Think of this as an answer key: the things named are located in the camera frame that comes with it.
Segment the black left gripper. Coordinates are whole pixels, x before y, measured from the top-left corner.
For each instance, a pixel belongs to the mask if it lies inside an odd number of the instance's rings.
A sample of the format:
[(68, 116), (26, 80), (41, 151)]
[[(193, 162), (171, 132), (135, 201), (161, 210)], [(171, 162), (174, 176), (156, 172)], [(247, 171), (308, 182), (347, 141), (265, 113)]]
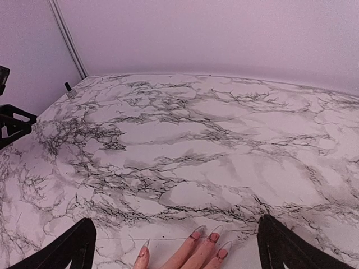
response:
[[(10, 75), (10, 69), (0, 66), (0, 95), (3, 95), (6, 82)], [(20, 115), (28, 119), (24, 122), (16, 119), (14, 115)], [(13, 105), (1, 105), (1, 129), (6, 127), (7, 137), (2, 136), (1, 132), (1, 149), (7, 147), (19, 138), (28, 135), (32, 131), (32, 125), (37, 122), (37, 116), (21, 110)]]

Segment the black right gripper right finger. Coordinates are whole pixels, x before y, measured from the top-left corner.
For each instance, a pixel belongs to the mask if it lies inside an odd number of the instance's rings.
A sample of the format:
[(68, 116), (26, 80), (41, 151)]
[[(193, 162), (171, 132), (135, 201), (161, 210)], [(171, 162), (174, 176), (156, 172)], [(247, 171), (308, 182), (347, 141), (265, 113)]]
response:
[(315, 248), (271, 215), (260, 218), (257, 243), (261, 267), (264, 269), (352, 268)]

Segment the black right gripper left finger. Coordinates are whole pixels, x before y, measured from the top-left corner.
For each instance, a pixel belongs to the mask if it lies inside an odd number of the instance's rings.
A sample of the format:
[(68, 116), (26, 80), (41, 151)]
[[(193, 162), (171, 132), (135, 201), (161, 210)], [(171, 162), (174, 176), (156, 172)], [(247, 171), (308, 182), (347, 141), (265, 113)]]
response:
[(83, 218), (48, 246), (11, 268), (92, 268), (95, 242), (95, 225), (90, 218)]

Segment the person's hand with long nails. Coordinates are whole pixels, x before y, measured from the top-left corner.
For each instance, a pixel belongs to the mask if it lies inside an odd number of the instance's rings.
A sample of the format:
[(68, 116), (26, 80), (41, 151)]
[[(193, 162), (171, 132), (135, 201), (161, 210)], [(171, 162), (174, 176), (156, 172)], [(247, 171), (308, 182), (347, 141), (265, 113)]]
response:
[(232, 247), (232, 242), (226, 242), (214, 252), (223, 227), (217, 226), (207, 238), (201, 240), (205, 229), (205, 225), (196, 228), (161, 268), (221, 268)]

